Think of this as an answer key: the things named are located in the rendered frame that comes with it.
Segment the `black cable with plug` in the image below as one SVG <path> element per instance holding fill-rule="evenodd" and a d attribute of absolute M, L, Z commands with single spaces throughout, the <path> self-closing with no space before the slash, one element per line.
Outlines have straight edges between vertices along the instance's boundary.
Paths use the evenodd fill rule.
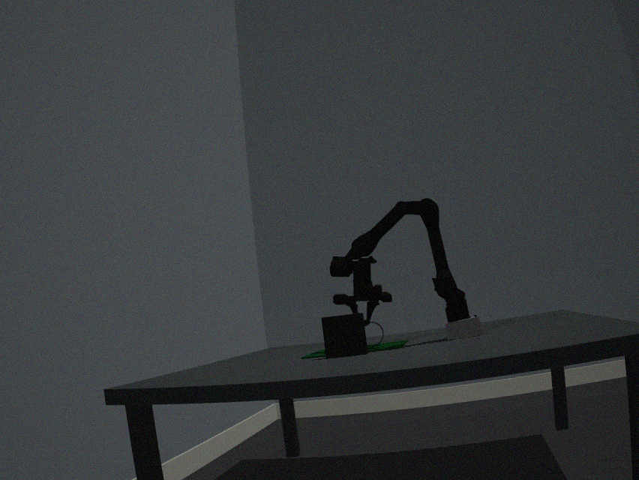
<path fill-rule="evenodd" d="M 364 320 L 364 326 L 368 326 L 368 324 L 370 324 L 370 323 L 376 323 L 376 324 L 378 324 L 377 322 L 370 322 L 370 321 L 368 321 L 368 320 Z M 381 326 L 380 324 L 378 324 L 378 325 L 382 328 L 382 326 Z M 383 328 L 382 328 L 382 332 L 383 332 L 383 334 L 384 334 Z M 383 339 L 383 335 L 382 335 L 382 339 Z M 381 340 L 382 340 L 382 339 L 381 339 Z M 381 340 L 380 340 L 380 342 L 381 342 Z M 379 342 L 379 343 L 380 343 L 380 342 Z M 378 344 L 379 344 L 379 343 L 378 343 Z M 376 346 L 376 345 L 375 345 L 375 346 Z M 372 347 L 375 347 L 375 346 L 372 346 Z M 370 348 L 372 348 L 372 347 L 368 347 L 368 349 L 370 349 Z"/>

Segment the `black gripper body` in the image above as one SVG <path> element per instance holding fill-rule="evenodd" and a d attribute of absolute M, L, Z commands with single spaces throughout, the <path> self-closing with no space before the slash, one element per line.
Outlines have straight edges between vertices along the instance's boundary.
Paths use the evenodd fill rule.
<path fill-rule="evenodd" d="M 371 281 L 371 277 L 364 277 L 364 278 L 354 277 L 353 278 L 353 283 L 354 283 L 353 295 L 354 296 L 347 296 L 345 294 L 334 295 L 333 303 L 336 305 L 345 305 L 346 303 L 348 305 L 356 305 L 356 301 L 362 301 L 361 297 L 356 297 L 356 288 L 358 286 L 358 282 L 362 282 L 362 285 L 368 285 L 368 281 Z M 392 294 L 389 292 L 382 292 L 382 295 L 376 296 L 376 300 L 374 301 L 367 300 L 367 301 L 370 303 L 378 303 L 379 300 L 381 300 L 382 302 L 392 302 Z"/>

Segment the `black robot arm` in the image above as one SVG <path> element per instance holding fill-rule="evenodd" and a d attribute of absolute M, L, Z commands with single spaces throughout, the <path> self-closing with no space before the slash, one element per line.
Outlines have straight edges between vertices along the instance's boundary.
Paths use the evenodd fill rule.
<path fill-rule="evenodd" d="M 352 243 L 352 248 L 345 257 L 333 256 L 330 265 L 332 277 L 370 278 L 371 264 L 377 261 L 369 256 L 372 254 L 380 239 L 405 215 L 421 215 L 430 239 L 430 248 L 436 266 L 436 278 L 432 278 L 438 296 L 445 299 L 447 320 L 454 322 L 470 318 L 465 299 L 466 293 L 458 289 L 447 263 L 443 239 L 440 232 L 439 207 L 432 199 L 421 201 L 398 202 L 369 232 L 359 236 Z M 368 257 L 369 258 L 362 258 Z M 353 261 L 358 260 L 358 261 Z M 368 285 L 358 282 L 356 297 L 362 301 L 376 300 L 382 295 L 382 286 L 368 281 Z"/>

